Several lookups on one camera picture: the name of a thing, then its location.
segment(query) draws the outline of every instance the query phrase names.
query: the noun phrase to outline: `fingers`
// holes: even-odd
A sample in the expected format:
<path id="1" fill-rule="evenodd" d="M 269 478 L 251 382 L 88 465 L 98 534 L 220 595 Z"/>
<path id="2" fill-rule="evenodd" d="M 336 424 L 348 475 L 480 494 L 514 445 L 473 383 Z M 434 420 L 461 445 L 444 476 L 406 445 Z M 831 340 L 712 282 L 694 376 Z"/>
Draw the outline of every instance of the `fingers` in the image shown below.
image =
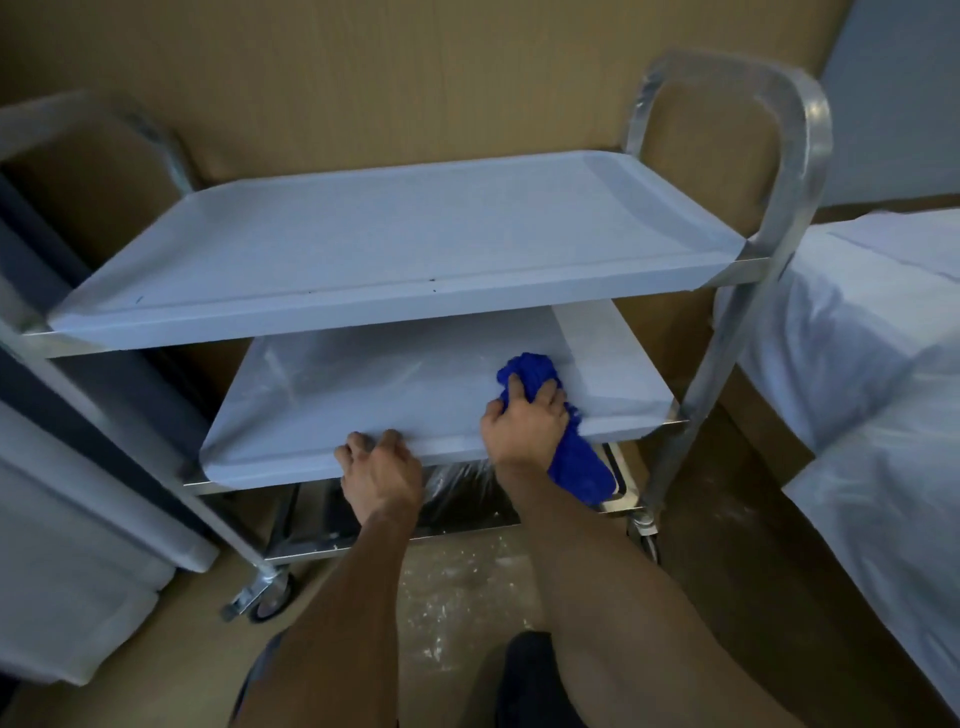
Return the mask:
<path id="1" fill-rule="evenodd" d="M 396 450 L 396 444 L 398 442 L 400 442 L 400 433 L 395 429 L 388 429 L 384 430 L 383 437 L 380 438 L 380 442 L 377 443 L 377 447 L 393 452 Z"/>
<path id="2" fill-rule="evenodd" d="M 540 391 L 537 392 L 537 398 L 534 399 L 534 404 L 547 407 L 550 405 L 550 402 L 553 401 L 555 394 L 557 394 L 557 380 L 547 379 L 543 383 L 543 386 L 541 386 Z"/>
<path id="3" fill-rule="evenodd" d="M 344 475 L 346 475 L 350 466 L 353 465 L 353 456 L 350 454 L 350 448 L 346 445 L 341 445 L 333 451 L 333 456 L 337 459 L 337 463 L 340 464 Z"/>
<path id="4" fill-rule="evenodd" d="M 510 375 L 510 378 L 507 379 L 507 392 L 510 394 L 510 401 L 527 399 L 523 391 L 523 382 L 517 375 Z"/>
<path id="5" fill-rule="evenodd" d="M 394 452 L 396 453 L 396 456 L 397 456 L 398 458 L 400 458 L 400 460 L 402 460 L 402 461 L 404 461 L 404 462 L 406 462 L 406 461 L 409 460 L 411 457 L 413 457 L 413 454 L 410 452 L 410 449 L 407 447 L 407 444 L 406 444 L 405 442 L 403 442 L 403 438 L 402 438 L 402 437 L 400 438 L 399 442 L 396 443 L 396 447 L 394 448 Z"/>
<path id="6" fill-rule="evenodd" d="M 350 449 L 350 455 L 356 457 L 362 452 L 368 450 L 367 436 L 360 432 L 351 432 L 347 436 L 347 447 Z"/>
<path id="7" fill-rule="evenodd" d="M 482 420 L 495 422 L 496 418 L 503 414 L 503 400 L 491 400 L 487 402 L 487 411 L 483 413 Z"/>
<path id="8" fill-rule="evenodd" d="M 564 404 L 566 404 L 566 392 L 558 389 L 557 394 L 553 396 L 553 401 L 550 402 L 550 412 L 554 415 L 563 414 L 566 410 Z"/>

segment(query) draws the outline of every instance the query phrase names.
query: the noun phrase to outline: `top shelf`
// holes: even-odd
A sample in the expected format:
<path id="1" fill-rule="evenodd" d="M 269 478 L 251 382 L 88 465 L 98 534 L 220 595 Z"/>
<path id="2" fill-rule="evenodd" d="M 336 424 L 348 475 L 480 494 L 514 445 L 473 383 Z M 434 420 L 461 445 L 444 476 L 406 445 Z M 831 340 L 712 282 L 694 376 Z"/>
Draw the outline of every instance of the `top shelf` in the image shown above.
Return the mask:
<path id="1" fill-rule="evenodd" d="M 744 242 L 610 152 L 247 180 L 184 197 L 48 323 L 145 349 L 645 295 Z"/>

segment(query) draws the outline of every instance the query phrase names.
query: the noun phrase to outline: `blue rag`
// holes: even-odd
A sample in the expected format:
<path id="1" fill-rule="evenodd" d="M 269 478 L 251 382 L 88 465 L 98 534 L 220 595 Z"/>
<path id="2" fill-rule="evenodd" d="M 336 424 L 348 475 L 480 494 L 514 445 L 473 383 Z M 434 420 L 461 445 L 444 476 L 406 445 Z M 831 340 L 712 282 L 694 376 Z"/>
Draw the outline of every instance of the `blue rag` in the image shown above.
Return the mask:
<path id="1" fill-rule="evenodd" d="M 496 373 L 496 380 L 503 385 L 500 399 L 506 406 L 510 405 L 507 380 L 511 374 L 518 375 L 523 382 L 523 395 L 527 401 L 533 401 L 547 379 L 556 379 L 558 386 L 564 386 L 549 356 L 525 352 L 508 361 L 506 366 Z M 577 427 L 580 426 L 581 418 L 577 408 L 567 402 L 566 411 L 570 413 L 570 422 L 547 472 L 553 482 L 583 503 L 602 503 L 616 490 L 613 473 L 593 451 L 590 443 L 578 434 Z"/>

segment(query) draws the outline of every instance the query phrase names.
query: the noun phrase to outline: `forearm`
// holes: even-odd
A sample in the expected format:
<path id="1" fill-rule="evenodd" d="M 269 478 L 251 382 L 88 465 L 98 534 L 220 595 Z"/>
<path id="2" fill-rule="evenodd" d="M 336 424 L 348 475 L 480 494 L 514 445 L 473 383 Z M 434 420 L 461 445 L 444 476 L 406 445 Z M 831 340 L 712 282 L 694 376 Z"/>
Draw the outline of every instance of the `forearm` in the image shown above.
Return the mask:
<path id="1" fill-rule="evenodd" d="M 680 588 L 542 470 L 497 478 L 527 531 L 564 684 L 588 724 L 794 725 Z"/>
<path id="2" fill-rule="evenodd" d="M 413 526 L 407 514 L 367 520 L 251 686 L 237 728 L 396 725 L 396 592 Z"/>

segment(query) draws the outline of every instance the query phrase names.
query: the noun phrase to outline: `hand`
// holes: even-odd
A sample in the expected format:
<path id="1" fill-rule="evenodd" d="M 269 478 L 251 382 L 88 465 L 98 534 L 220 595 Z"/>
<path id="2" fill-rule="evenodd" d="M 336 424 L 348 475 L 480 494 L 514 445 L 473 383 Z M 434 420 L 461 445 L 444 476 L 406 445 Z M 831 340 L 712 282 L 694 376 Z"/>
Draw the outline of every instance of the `hand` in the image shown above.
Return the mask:
<path id="1" fill-rule="evenodd" d="M 388 429 L 379 444 L 368 451 L 368 439 L 359 432 L 347 436 L 347 444 L 333 451 L 344 470 L 347 502 L 362 526 L 373 514 L 417 521 L 423 505 L 420 461 L 410 454 L 400 433 Z"/>
<path id="2" fill-rule="evenodd" d="M 518 463 L 547 471 L 570 421 L 564 407 L 566 394 L 557 388 L 556 379 L 549 379 L 529 402 L 517 375 L 510 375 L 507 388 L 510 394 L 507 410 L 504 411 L 501 400 L 493 400 L 480 420 L 487 455 L 495 467 Z"/>

